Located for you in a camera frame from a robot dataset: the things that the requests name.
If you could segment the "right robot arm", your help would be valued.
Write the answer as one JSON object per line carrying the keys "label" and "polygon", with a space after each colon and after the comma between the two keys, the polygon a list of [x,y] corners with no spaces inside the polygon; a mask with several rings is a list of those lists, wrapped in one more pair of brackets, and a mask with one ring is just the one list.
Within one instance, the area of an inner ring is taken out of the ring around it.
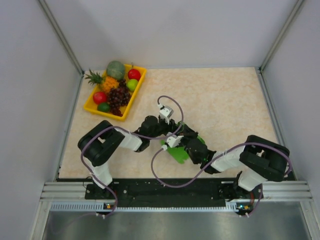
{"label": "right robot arm", "polygon": [[254,188],[266,181],[281,182],[287,168],[290,150],[256,135],[249,135],[246,145],[233,147],[225,152],[212,151],[199,139],[199,134],[187,125],[178,132],[182,136],[179,147],[187,153],[192,163],[200,165],[205,173],[213,175],[229,169],[245,167],[232,186],[222,190],[225,199],[245,198]]}

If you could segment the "green paper box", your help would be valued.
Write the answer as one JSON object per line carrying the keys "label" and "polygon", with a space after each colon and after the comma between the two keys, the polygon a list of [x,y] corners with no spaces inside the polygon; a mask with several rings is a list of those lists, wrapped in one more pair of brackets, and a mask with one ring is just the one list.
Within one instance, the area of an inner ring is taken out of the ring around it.
{"label": "green paper box", "polygon": [[179,163],[184,164],[186,160],[189,159],[188,153],[185,151],[184,147],[168,148],[167,152]]}

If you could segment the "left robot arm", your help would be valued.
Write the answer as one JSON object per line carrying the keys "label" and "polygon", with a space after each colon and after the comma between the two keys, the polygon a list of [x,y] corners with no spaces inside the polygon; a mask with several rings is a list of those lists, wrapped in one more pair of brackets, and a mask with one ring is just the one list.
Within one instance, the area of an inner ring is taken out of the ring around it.
{"label": "left robot arm", "polygon": [[102,198],[109,198],[114,191],[113,181],[109,171],[108,160],[118,148],[142,152],[150,145],[150,140],[164,139],[165,136],[178,134],[183,124],[173,119],[166,121],[161,117],[147,116],[140,127],[134,132],[128,132],[113,126],[103,120],[77,143],[81,151],[83,164],[89,169],[93,182],[97,185],[96,192]]}

